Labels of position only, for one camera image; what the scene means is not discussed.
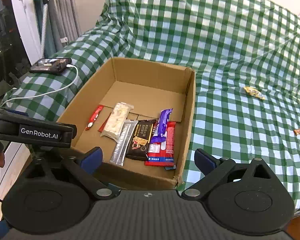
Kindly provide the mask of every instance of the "metal screw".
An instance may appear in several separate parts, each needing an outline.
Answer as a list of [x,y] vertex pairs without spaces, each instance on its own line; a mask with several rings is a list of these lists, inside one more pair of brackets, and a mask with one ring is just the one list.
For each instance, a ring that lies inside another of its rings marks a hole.
[[188,197],[197,197],[200,195],[200,191],[198,191],[196,188],[189,188],[186,189],[184,191],[184,193],[188,196]]
[[97,190],[97,195],[100,197],[109,197],[112,194],[112,191],[108,188],[101,188]]

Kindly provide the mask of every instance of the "white hose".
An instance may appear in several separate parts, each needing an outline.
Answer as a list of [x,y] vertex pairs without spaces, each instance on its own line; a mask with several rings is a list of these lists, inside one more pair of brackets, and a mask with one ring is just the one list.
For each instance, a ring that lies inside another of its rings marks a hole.
[[49,94],[52,94],[52,93],[55,93],[55,92],[59,92],[59,91],[61,91],[61,90],[64,90],[64,89],[70,87],[70,86],[75,82],[75,80],[77,79],[77,77],[78,77],[78,75],[79,75],[79,71],[78,71],[78,68],[77,68],[76,66],[74,66],[74,65],[68,64],[67,67],[74,67],[75,70],[76,70],[75,79],[74,79],[69,85],[66,85],[65,87],[59,88],[59,89],[57,89],[57,90],[55,90],[55,91],[50,91],[50,92],[43,93],[43,94],[36,95],[36,96],[32,96],[32,97],[10,98],[10,99],[6,100],[5,102],[3,102],[3,103],[0,105],[0,107],[2,107],[3,105],[5,105],[5,103],[8,103],[8,102],[10,102],[10,101],[12,101],[12,100],[15,100],[15,99],[31,99],[31,98],[42,97],[42,96],[49,95]]
[[46,3],[44,4],[44,11],[42,13],[40,58],[44,58],[45,56],[47,17],[48,17],[48,4]]

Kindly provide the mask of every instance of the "smartphone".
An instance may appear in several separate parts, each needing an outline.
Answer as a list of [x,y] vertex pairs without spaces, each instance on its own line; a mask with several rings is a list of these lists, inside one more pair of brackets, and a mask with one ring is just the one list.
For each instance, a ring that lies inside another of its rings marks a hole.
[[34,63],[29,72],[60,75],[70,63],[70,58],[43,58]]

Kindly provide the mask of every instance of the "purple snack wrapper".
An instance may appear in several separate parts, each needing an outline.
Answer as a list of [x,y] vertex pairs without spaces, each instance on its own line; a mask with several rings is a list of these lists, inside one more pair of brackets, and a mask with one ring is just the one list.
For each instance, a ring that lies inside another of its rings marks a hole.
[[169,115],[172,112],[172,108],[171,109],[164,109],[161,111],[160,117],[159,117],[159,121],[158,121],[158,125],[155,128],[154,134],[150,140],[150,143],[154,143],[154,142],[164,142],[167,140],[166,137],[166,129],[167,129],[167,123],[169,121]]

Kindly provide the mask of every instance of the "black snack package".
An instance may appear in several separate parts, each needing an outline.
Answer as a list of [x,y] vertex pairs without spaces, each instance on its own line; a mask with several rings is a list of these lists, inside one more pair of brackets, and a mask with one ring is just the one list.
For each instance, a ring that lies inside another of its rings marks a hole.
[[141,120],[138,122],[136,130],[130,140],[126,158],[138,161],[148,160],[147,152],[150,143],[150,137],[156,121],[156,119],[152,119]]

